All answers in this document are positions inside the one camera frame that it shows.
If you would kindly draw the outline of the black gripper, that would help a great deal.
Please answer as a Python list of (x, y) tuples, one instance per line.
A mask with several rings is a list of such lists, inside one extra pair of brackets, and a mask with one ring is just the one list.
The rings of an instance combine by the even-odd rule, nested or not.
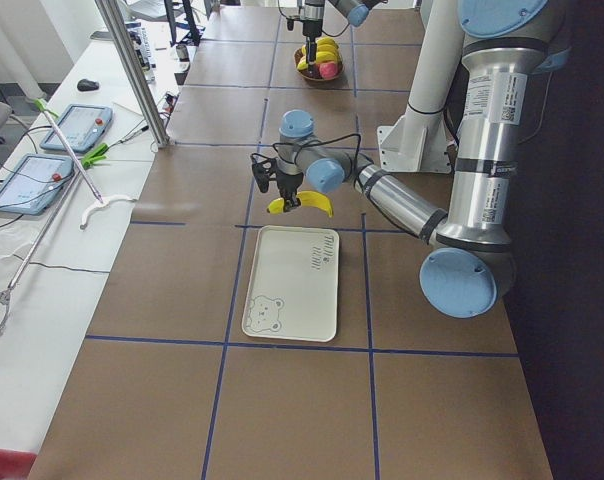
[[(307, 61), (315, 61), (317, 56), (317, 36), (316, 35), (307, 35), (305, 37), (305, 57)], [(312, 62), (311, 64), (307, 62), (305, 68), (306, 74), (318, 73), (317, 63)]]
[(283, 198), (283, 212), (288, 213), (291, 210), (291, 202), (289, 199), (293, 199), (292, 205), (294, 208), (298, 208), (301, 205), (300, 199), (296, 196), (298, 188), (303, 183), (303, 174), (298, 173), (295, 175), (287, 174), (281, 170), (276, 172), (276, 184), (280, 197)]

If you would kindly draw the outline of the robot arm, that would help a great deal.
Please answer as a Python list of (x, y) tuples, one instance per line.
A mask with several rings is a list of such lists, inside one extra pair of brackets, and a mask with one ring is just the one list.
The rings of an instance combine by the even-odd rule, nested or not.
[(422, 1), (425, 35), (404, 114), (377, 133), (380, 159), (329, 152), (311, 115), (282, 117), (276, 156), (252, 165), (261, 191), (276, 185), (280, 210), (301, 203), (308, 182), (344, 183), (390, 222), (433, 247), (419, 274), (440, 312), (470, 318), (512, 286), (503, 227), (528, 79), (562, 67), (571, 1)]
[[(370, 11), (381, 3), (381, 0), (330, 0), (330, 3), (347, 20), (348, 25), (358, 27), (366, 20)], [(324, 10), (324, 0), (305, 0), (300, 13), (307, 48), (305, 56), (308, 66), (306, 70), (315, 78), (319, 78), (317, 39), (322, 34)]]

